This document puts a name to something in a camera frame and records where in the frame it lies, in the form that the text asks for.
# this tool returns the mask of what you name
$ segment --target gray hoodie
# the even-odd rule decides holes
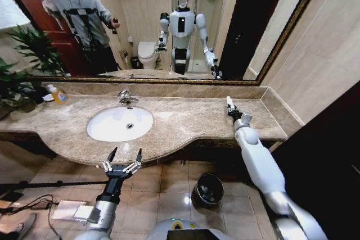
[[[110,19],[112,14],[108,11],[101,3],[100,0],[44,0],[43,7],[45,10],[54,17],[63,17],[69,24],[69,21],[66,18],[64,10],[68,11],[70,9],[82,9],[82,8],[96,8],[98,10],[98,15],[100,18],[110,24]],[[89,23],[91,26],[91,32],[95,39],[100,41],[104,47],[109,46],[109,37],[106,35],[105,29],[101,23],[101,19],[96,13],[88,15]],[[88,34],[88,29],[86,28],[84,22],[77,15],[70,15],[71,20],[76,28],[77,35],[81,39],[85,50],[90,50],[90,38]]]

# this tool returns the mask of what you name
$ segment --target tile floor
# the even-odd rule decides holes
[[[195,207],[190,194],[203,173],[215,173],[224,185],[221,203],[212,209]],[[191,219],[199,225],[221,230],[233,239],[276,239],[258,191],[244,185],[232,171],[207,162],[179,161],[141,169],[126,180],[120,206],[116,210],[116,221],[112,230],[113,240],[142,240],[155,225],[169,218]],[[106,180],[101,169],[75,164],[60,157],[47,162],[32,180],[33,183],[63,180]],[[28,203],[43,194],[53,194],[56,200],[80,200],[95,203],[103,185],[88,185],[63,188],[27,189],[20,203]],[[0,218],[0,230],[9,232],[30,210]],[[35,211],[38,220],[26,239],[55,239],[47,224],[47,211]],[[63,240],[72,240],[85,227],[73,221],[52,221]]]

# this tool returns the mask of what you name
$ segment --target gold mirror frame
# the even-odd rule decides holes
[[[61,82],[81,82],[81,83],[147,83],[147,84],[211,84],[211,85],[254,85],[259,86],[266,73],[274,63],[280,50],[286,43],[290,34],[294,30],[296,23],[305,11],[310,0],[299,0],[289,20],[287,21],[276,44],[271,50],[264,66],[256,80],[208,80],[208,79],[131,79],[131,78],[97,78],[97,77],[56,77],[56,76],[32,76],[30,81],[61,81]]]

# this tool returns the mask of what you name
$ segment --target towel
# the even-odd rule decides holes
[[[14,0],[0,0],[0,7],[0,30],[30,23]]]

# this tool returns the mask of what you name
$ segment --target mirror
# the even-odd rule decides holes
[[[299,0],[6,1],[30,21],[0,30],[14,70],[176,81],[256,80]]]

